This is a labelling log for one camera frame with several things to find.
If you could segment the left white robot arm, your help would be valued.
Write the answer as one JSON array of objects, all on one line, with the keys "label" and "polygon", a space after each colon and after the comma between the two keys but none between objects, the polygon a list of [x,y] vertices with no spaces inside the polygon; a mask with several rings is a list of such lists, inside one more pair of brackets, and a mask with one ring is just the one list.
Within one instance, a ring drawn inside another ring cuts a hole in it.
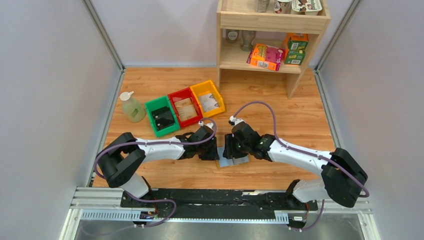
[{"label": "left white robot arm", "polygon": [[214,123],[201,123],[196,132],[156,140],[135,138],[132,133],[125,132],[97,154],[94,172],[106,180],[110,188],[121,188],[139,199],[150,191],[147,181],[136,173],[141,164],[192,159],[195,156],[202,160],[215,160],[216,130]]}]

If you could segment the beige cards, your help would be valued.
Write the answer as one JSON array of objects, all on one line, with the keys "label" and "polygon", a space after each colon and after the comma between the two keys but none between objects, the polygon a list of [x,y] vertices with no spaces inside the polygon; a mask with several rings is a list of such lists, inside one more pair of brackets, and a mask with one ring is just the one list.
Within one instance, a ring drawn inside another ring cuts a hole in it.
[{"label": "beige cards", "polygon": [[181,99],[174,103],[179,119],[183,121],[187,121],[197,116],[197,112],[194,104],[192,103],[190,98]]}]

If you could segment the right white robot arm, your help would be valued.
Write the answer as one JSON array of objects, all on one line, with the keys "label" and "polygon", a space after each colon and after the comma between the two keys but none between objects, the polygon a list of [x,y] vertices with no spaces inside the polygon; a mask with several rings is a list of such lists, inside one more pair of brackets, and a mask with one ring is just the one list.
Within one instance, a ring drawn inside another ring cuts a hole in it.
[{"label": "right white robot arm", "polygon": [[243,120],[231,120],[231,133],[226,135],[228,158],[251,155],[259,160],[289,164],[317,175],[318,179],[293,180],[287,193],[301,203],[331,199],[353,208],[365,190],[368,175],[345,149],[319,151],[289,143],[271,134],[259,135]]}]

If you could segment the yellow leather card holder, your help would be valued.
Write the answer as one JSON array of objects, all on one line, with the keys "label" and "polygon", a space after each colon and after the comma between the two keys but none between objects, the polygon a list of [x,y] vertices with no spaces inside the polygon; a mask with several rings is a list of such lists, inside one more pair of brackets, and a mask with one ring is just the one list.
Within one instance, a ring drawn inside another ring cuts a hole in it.
[{"label": "yellow leather card holder", "polygon": [[218,169],[220,168],[227,168],[242,164],[247,164],[250,162],[249,158],[247,156],[241,157],[241,158],[226,158],[224,157],[224,147],[218,147],[217,148],[219,159],[215,161],[216,167]]}]

